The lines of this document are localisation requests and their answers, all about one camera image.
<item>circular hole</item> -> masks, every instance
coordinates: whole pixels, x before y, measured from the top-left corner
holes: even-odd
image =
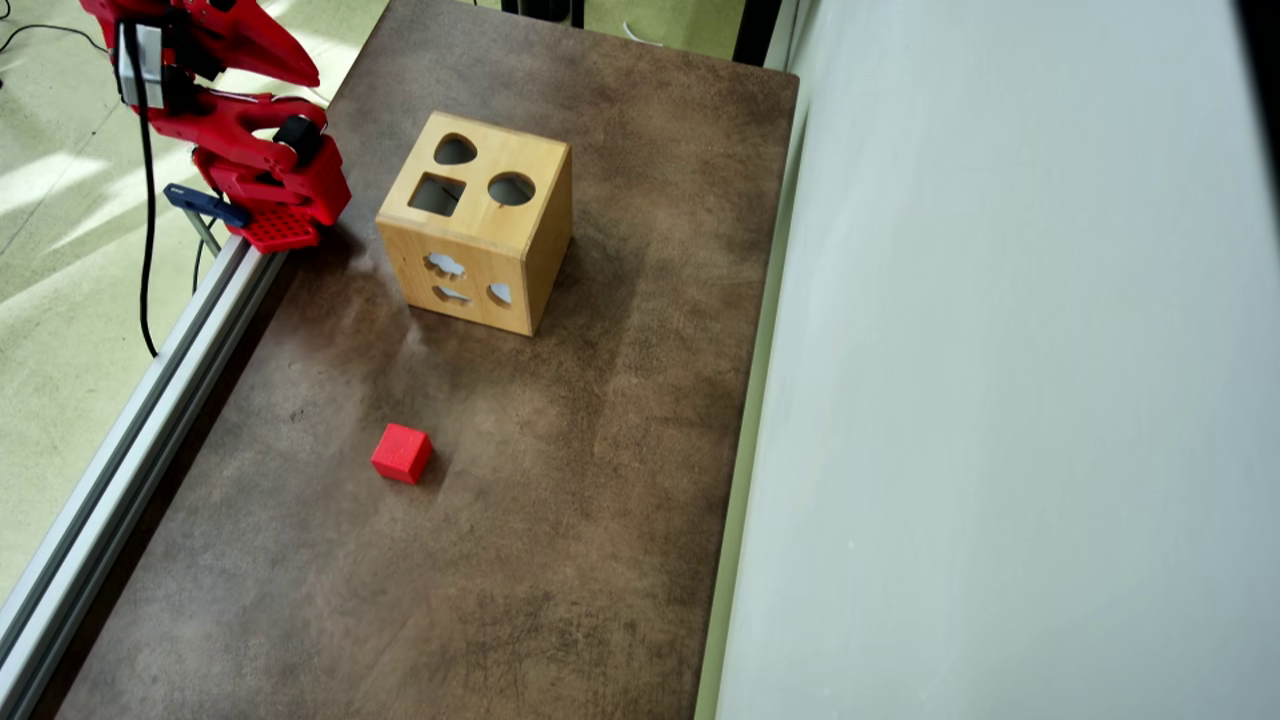
[[[442,165],[461,165],[475,159],[476,146],[457,133],[444,136],[435,147],[435,161]]]
[[[534,199],[534,181],[520,173],[502,173],[489,181],[489,197],[502,205],[524,205]]]

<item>red cube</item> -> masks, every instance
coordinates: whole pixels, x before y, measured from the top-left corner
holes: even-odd
[[[431,438],[426,433],[390,423],[374,451],[374,469],[389,480],[416,486],[430,456]]]

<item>black cable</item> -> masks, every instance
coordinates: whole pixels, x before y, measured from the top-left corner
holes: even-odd
[[[214,219],[210,219],[209,224],[205,225],[205,229],[212,229],[214,222],[215,222]],[[196,266],[191,269],[192,295],[196,295],[196,288],[200,287],[200,258],[204,256],[204,254],[205,254],[205,238],[200,238],[200,242],[196,243]]]
[[[142,327],[142,340],[147,343],[147,352],[152,357],[157,355],[156,346],[151,342],[151,328],[147,324],[147,290],[151,284],[151,254],[156,240],[156,179],[155,168],[151,161],[151,122],[147,118],[147,88],[142,79],[142,59],[138,51],[138,26],[129,23],[124,26],[124,47],[129,53],[129,65],[133,68],[133,87],[138,100],[138,120],[142,127],[142,165],[147,176],[147,236],[142,245],[142,283],[138,288],[138,324]]]
[[[8,12],[5,12],[5,15],[4,15],[4,17],[9,17],[9,13],[8,13]],[[101,50],[102,53],[106,53],[106,47],[102,47],[102,46],[101,46],[101,45],[99,45],[97,42],[93,42],[93,38],[92,38],[92,37],[90,37],[90,36],[88,36],[87,33],[84,33],[83,31],[78,31],[78,29],[76,29],[76,28],[73,28],[73,27],[63,27],[63,26],[46,26],[46,24],[44,24],[44,23],[32,23],[32,24],[29,24],[29,26],[22,26],[20,28],[18,28],[18,29],[13,31],[12,33],[9,33],[9,37],[8,37],[8,40],[5,40],[5,41],[4,41],[4,45],[0,45],[0,53],[4,53],[4,51],[5,51],[5,49],[6,49],[6,47],[9,47],[9,44],[10,44],[10,42],[13,42],[13,38],[14,38],[14,37],[18,37],[18,33],[20,33],[20,32],[22,32],[22,31],[24,31],[24,29],[32,29],[32,28],[44,28],[44,29],[60,29],[60,31],[63,31],[63,32],[74,32],[76,35],[78,35],[78,36],[83,37],[84,40],[87,40],[87,41],[88,41],[88,44],[90,44],[90,45],[92,45],[93,47],[96,47],[97,50]]]

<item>heart-shaped hole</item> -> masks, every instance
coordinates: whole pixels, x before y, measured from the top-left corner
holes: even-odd
[[[442,165],[462,165],[476,159],[476,146],[466,137],[451,132],[435,146],[435,161]]]

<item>square hole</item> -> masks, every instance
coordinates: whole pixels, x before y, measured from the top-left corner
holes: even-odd
[[[467,183],[465,182],[422,173],[422,181],[417,183],[417,190],[410,197],[408,206],[448,218],[458,208],[458,201],[462,200],[462,192],[466,188]]]

